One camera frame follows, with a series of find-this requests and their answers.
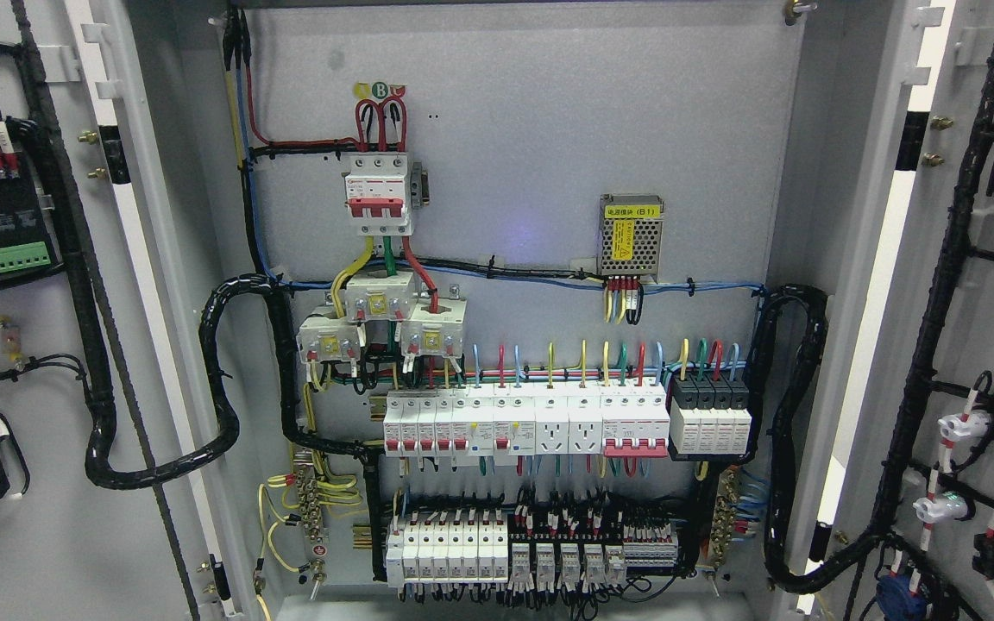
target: green wire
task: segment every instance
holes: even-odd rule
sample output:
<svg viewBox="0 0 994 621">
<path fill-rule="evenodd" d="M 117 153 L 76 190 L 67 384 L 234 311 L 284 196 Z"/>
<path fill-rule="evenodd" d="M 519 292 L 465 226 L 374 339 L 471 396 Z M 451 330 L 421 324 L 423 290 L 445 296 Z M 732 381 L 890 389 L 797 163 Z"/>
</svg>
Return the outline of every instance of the green wire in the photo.
<svg viewBox="0 0 994 621">
<path fill-rule="evenodd" d="M 708 358 L 708 339 L 702 338 L 701 345 L 697 347 L 697 379 L 703 381 L 703 371 L 705 371 L 705 359 Z"/>
<path fill-rule="evenodd" d="M 393 237 L 386 235 L 382 237 L 382 259 L 386 261 L 386 275 L 398 275 L 398 262 L 393 257 Z"/>
<path fill-rule="evenodd" d="M 620 386 L 624 385 L 624 381 L 627 379 L 627 343 L 620 343 L 620 360 L 616 362 L 616 366 L 620 367 Z"/>
</svg>

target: wire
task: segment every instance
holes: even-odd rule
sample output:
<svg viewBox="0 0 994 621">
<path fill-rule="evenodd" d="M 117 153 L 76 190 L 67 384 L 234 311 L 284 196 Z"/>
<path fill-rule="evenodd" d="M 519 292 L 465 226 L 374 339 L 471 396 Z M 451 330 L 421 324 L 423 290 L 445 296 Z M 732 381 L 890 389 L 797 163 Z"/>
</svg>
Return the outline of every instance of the wire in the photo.
<svg viewBox="0 0 994 621">
<path fill-rule="evenodd" d="M 547 388 L 555 388 L 555 342 L 547 346 Z"/>
<path fill-rule="evenodd" d="M 255 601 L 260 602 L 260 608 L 263 610 L 264 621 L 272 621 L 271 610 L 268 610 L 267 602 L 264 600 L 263 596 L 261 596 L 259 593 L 256 593 Z"/>
<path fill-rule="evenodd" d="M 604 341 L 604 386 L 607 388 L 612 380 L 612 369 L 608 368 L 608 341 Z"/>
<path fill-rule="evenodd" d="M 374 256 L 374 237 L 364 236 L 362 254 L 360 254 L 355 260 L 352 260 L 352 262 L 340 271 L 340 273 L 336 275 L 336 278 L 332 280 L 332 307 L 336 308 L 336 318 L 343 319 L 343 299 L 340 298 L 340 287 L 343 287 L 343 283 L 347 282 L 351 276 L 355 276 L 359 270 L 362 270 L 363 265 L 366 265 L 372 256 Z"/>
<path fill-rule="evenodd" d="M 435 288 L 435 283 L 431 282 L 431 276 L 425 271 L 425 267 L 419 263 L 417 256 L 413 254 L 413 248 L 409 244 L 409 235 L 404 235 L 401 237 L 401 250 L 406 253 L 406 260 L 409 260 L 409 264 L 412 265 L 413 271 L 417 272 L 417 275 L 425 282 L 425 286 L 429 288 L 429 295 L 431 296 L 431 303 L 429 305 L 429 313 L 435 314 L 439 312 L 439 291 Z"/>
<path fill-rule="evenodd" d="M 585 339 L 581 339 L 581 388 L 585 388 Z"/>
</svg>

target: red wire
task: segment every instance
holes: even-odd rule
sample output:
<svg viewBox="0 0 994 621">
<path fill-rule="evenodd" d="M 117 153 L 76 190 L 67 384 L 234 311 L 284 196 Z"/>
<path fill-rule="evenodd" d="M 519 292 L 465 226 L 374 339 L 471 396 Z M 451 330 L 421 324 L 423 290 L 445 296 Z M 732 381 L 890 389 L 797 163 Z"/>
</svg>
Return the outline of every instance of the red wire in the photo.
<svg viewBox="0 0 994 621">
<path fill-rule="evenodd" d="M 382 104 L 379 106 L 380 110 L 385 110 L 387 104 L 394 102 L 398 104 L 401 110 L 401 136 L 398 137 L 398 150 L 399 152 L 404 152 L 406 150 L 406 131 L 409 129 L 409 113 L 406 111 L 406 102 L 403 101 L 401 95 L 390 95 L 387 98 L 382 99 Z M 386 145 L 384 142 L 380 142 L 379 148 L 384 152 L 386 150 Z"/>
<path fill-rule="evenodd" d="M 359 150 L 366 152 L 368 142 L 370 142 L 370 136 L 362 126 L 362 113 L 364 107 L 367 106 L 370 106 L 371 116 L 378 119 L 378 150 L 384 152 L 386 150 L 386 118 L 382 115 L 382 107 L 373 99 L 360 99 L 359 103 L 355 104 L 355 129 L 359 131 Z"/>
<path fill-rule="evenodd" d="M 708 353 L 708 366 L 711 367 L 711 380 L 719 381 L 719 371 L 723 368 L 723 342 L 720 339 L 715 339 L 711 343 L 711 351 Z"/>
<path fill-rule="evenodd" d="M 413 254 L 413 248 L 409 245 L 409 235 L 401 237 L 401 250 L 406 253 L 406 260 L 412 265 L 413 271 L 417 272 L 417 275 L 425 282 L 425 286 L 429 288 L 431 295 L 429 313 L 437 313 L 439 311 L 439 291 L 435 288 L 435 283 L 431 282 L 431 276 L 427 274 L 425 267 L 417 260 L 417 255 Z"/>
<path fill-rule="evenodd" d="M 639 380 L 635 382 L 635 386 L 642 386 L 643 385 L 643 361 L 645 361 L 645 359 L 646 359 L 646 343 L 645 342 L 640 342 L 639 343 L 639 366 L 636 367 L 636 369 L 638 369 L 638 370 L 635 371 L 635 373 L 638 374 L 638 376 L 636 376 L 636 377 L 639 377 Z"/>
<path fill-rule="evenodd" d="M 244 66 L 244 82 L 248 84 L 248 93 L 245 101 L 248 102 L 248 125 L 252 127 L 252 134 L 260 139 L 264 145 L 272 147 L 319 147 L 323 145 L 355 144 L 355 138 L 336 138 L 331 141 L 269 141 L 260 133 L 260 127 L 255 123 L 255 98 L 252 96 L 252 66 Z"/>
</svg>

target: red breaker toggle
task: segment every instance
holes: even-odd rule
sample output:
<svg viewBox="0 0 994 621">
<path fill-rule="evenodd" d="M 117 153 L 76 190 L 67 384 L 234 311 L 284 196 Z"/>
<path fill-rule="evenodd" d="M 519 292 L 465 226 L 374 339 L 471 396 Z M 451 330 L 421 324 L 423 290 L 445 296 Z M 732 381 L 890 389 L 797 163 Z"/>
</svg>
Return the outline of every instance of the red breaker toggle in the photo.
<svg viewBox="0 0 994 621">
<path fill-rule="evenodd" d="M 624 437 L 619 443 L 614 437 L 604 441 L 605 457 L 666 457 L 670 450 L 666 448 L 665 440 L 651 441 L 650 437 L 640 437 L 638 440 Z"/>
<path fill-rule="evenodd" d="M 371 217 L 401 217 L 404 205 L 406 205 L 406 201 L 402 199 L 348 199 L 348 207 L 351 208 L 352 217 L 363 217 L 364 211 L 369 211 Z"/>
</svg>

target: circuit breaker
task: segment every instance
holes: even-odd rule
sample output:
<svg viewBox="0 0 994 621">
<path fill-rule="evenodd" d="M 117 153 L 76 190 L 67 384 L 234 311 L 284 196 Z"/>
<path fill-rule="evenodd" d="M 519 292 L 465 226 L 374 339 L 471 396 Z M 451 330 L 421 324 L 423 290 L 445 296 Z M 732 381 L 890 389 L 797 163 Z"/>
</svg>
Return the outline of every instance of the circuit breaker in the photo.
<svg viewBox="0 0 994 621">
<path fill-rule="evenodd" d="M 407 153 L 347 154 L 346 207 L 359 235 L 413 235 L 425 173 Z"/>
</svg>

